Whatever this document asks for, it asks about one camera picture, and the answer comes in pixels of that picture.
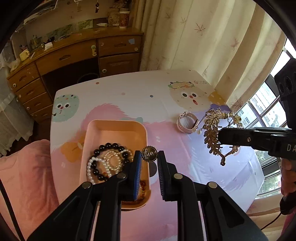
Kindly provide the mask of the person right hand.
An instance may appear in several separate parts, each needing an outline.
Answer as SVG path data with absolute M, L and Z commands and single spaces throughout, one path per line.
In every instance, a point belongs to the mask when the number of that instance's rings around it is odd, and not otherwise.
M 280 212 L 291 214 L 295 208 L 295 161 L 281 159 L 281 193 Z

